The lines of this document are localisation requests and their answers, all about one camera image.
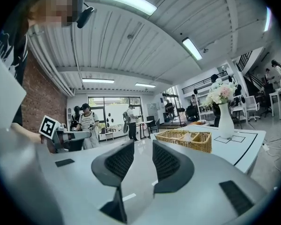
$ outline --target white wall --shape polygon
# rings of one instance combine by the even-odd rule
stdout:
[[[109,94],[109,93],[104,93],[104,94],[97,94],[97,93],[96,94],[76,94],[74,97],[69,97],[67,99],[67,110],[70,108],[72,110],[72,113],[73,113],[75,106],[81,106],[82,104],[88,102],[88,97],[119,97],[119,98],[120,97],[140,97],[142,113],[143,113],[143,117],[145,119],[148,116],[147,104],[157,103],[156,96],[153,96],[153,95],[112,94],[112,93],[111,94]],[[161,116],[162,117],[160,117],[160,122],[162,123],[163,114],[161,114]],[[121,119],[123,120],[123,113],[121,113],[118,117],[121,117]]]
[[[152,103],[156,103],[157,105],[157,112],[158,112],[158,118],[160,119],[160,124],[164,123],[163,113],[165,112],[164,103],[161,102],[160,100],[161,98],[163,99],[163,95],[162,93],[159,93],[154,97],[154,100],[152,102]]]

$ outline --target white chair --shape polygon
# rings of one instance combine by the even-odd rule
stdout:
[[[256,100],[255,100],[255,97],[254,97],[254,96],[246,97],[246,98],[245,98],[245,104],[246,104],[247,113],[259,111],[259,107],[260,107],[260,106],[259,106],[259,103],[256,103]],[[255,115],[253,114],[253,116],[248,117],[248,121],[250,121],[252,118],[255,120],[255,122],[257,121],[256,118],[259,118],[259,119],[260,119],[259,116],[255,116]]]

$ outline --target brick wall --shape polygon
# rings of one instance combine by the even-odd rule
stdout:
[[[66,123],[67,97],[48,78],[29,51],[23,88],[27,95],[22,102],[23,127],[38,132],[44,115]]]

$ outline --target window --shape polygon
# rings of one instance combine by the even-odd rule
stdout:
[[[115,128],[120,131],[124,124],[123,113],[128,110],[129,104],[134,106],[135,116],[142,115],[140,97],[89,97],[89,106],[100,120],[99,129]]]
[[[89,106],[90,107],[102,107],[104,105],[103,97],[90,97],[89,98]]]
[[[166,94],[174,95],[173,89],[169,88],[165,91]]]
[[[132,105],[141,105],[141,99],[139,97],[130,97],[129,101]]]

